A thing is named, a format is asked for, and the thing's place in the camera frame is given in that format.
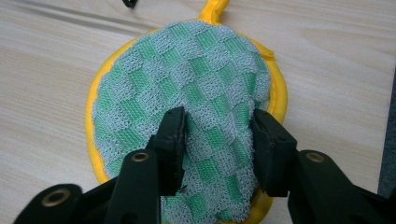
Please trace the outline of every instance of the pot holder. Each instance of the pot holder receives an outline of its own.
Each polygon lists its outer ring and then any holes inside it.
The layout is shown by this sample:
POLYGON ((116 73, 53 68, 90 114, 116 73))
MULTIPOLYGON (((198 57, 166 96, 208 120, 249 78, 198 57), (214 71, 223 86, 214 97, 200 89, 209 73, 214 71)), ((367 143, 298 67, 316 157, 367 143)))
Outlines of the pot holder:
POLYGON ((249 121, 264 108, 282 122, 286 85, 272 51, 220 23, 228 2, 208 0, 198 19, 133 39, 90 88, 86 134, 100 183, 145 148, 167 110, 185 107, 185 189, 162 197, 163 223, 259 223, 272 203, 257 189, 249 121))

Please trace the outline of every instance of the green checkered fabric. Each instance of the green checkered fabric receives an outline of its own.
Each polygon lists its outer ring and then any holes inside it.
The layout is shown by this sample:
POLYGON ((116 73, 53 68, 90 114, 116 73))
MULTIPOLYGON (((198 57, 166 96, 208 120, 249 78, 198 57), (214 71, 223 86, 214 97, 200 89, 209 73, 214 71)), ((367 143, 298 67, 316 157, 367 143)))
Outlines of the green checkered fabric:
POLYGON ((267 106, 269 84, 258 50, 226 26, 184 21, 141 36, 103 76, 94 102, 94 143, 106 174, 117 176, 165 111, 184 106, 186 189, 162 197, 163 222, 244 220, 256 187, 249 120, 267 106))

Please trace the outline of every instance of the light wood surface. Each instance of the light wood surface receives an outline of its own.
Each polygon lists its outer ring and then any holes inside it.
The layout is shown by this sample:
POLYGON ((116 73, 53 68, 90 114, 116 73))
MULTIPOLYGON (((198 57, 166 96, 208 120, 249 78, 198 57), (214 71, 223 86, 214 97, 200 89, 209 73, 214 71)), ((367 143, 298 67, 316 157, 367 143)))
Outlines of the light wood surface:
MULTIPOLYGON (((196 18, 204 0, 0 1, 0 222, 41 190, 97 186, 84 109, 104 60, 135 36, 196 18)), ((396 62, 394 0, 232 0, 221 20, 276 53, 284 126, 376 191, 396 62)), ((263 223, 290 223, 276 200, 263 223)))

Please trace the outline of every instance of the metal bolt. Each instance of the metal bolt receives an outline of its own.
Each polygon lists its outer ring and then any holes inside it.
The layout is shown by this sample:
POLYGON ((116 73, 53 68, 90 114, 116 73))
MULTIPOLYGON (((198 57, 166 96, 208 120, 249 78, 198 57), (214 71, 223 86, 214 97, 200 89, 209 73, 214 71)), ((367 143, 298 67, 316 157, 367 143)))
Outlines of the metal bolt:
POLYGON ((149 154, 146 152, 140 152, 132 156, 133 161, 145 161, 148 158, 149 158, 149 154))
POLYGON ((306 153, 305 155, 309 160, 314 161, 314 162, 324 162, 324 157, 322 157, 321 155, 319 155, 316 152, 309 152, 306 153))
POLYGON ((53 207, 60 203, 63 203, 70 197, 70 190, 68 189, 56 189, 53 192, 46 195, 41 201, 41 204, 45 207, 53 207))

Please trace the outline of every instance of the wooden table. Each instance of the wooden table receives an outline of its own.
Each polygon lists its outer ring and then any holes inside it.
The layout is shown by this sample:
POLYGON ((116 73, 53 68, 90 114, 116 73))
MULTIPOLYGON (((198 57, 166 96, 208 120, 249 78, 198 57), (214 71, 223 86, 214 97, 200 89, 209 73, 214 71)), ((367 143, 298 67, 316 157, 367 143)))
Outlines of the wooden table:
MULTIPOLYGON (((135 36, 198 16, 204 0, 0 1, 0 222, 42 189, 97 186, 84 109, 104 60, 135 36)), ((222 22, 276 53, 284 126, 376 191, 396 56, 393 0, 232 0, 222 22)), ((263 223, 290 223, 276 200, 263 223)))

